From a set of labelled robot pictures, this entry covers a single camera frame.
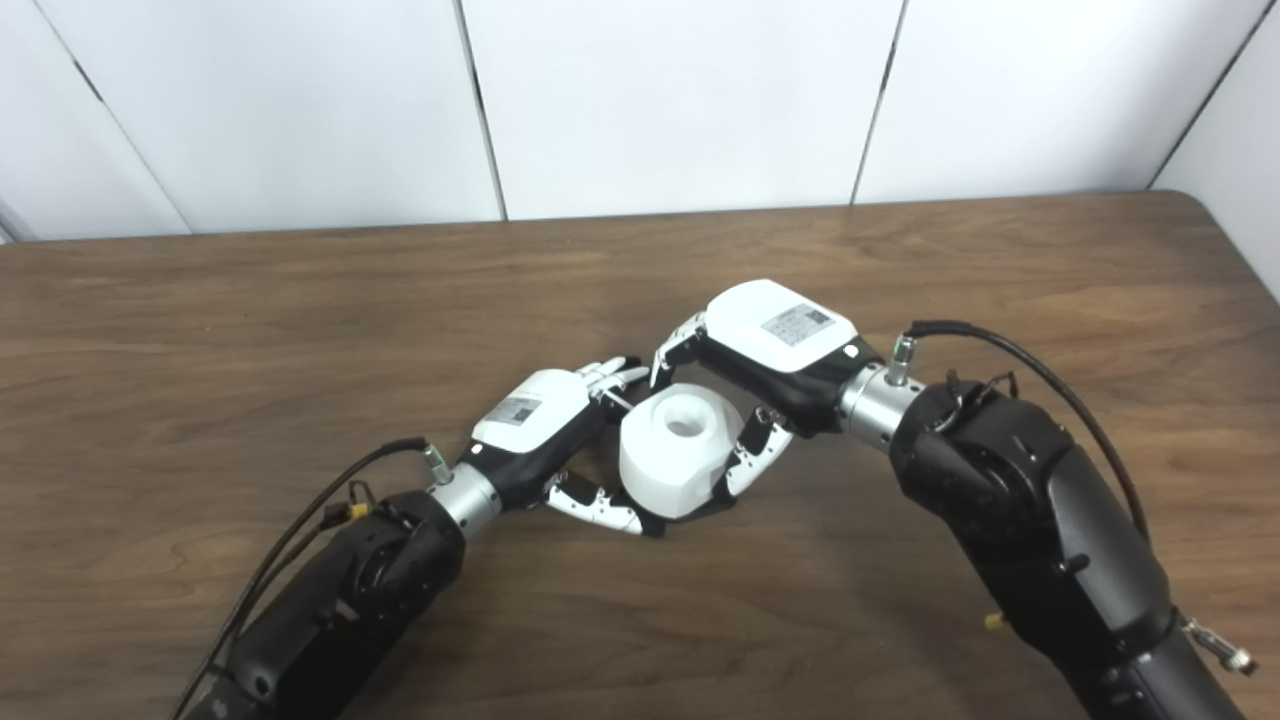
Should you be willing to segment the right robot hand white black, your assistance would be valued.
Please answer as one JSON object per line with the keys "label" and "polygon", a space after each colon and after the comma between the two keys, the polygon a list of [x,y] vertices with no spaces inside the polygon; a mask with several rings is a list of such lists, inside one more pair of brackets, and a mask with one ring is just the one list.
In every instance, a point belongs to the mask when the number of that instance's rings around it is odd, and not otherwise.
{"label": "right robot hand white black", "polygon": [[916,350],[901,334],[878,354],[840,313],[771,279],[717,295],[655,351],[649,386],[671,386],[698,364],[758,400],[710,484],[708,512],[732,507],[792,439],[850,434],[888,452],[923,391],[909,370]]}

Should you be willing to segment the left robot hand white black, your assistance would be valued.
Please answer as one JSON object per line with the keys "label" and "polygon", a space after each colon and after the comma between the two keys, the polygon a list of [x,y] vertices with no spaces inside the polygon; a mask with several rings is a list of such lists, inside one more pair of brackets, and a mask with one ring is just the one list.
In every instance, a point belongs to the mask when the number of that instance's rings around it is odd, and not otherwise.
{"label": "left robot hand white black", "polygon": [[430,496],[466,541],[503,512],[539,506],[632,536],[660,536],[631,505],[567,470],[605,427],[626,418],[634,406],[625,395],[648,374],[635,356],[532,373],[477,421],[451,478],[436,480]]}

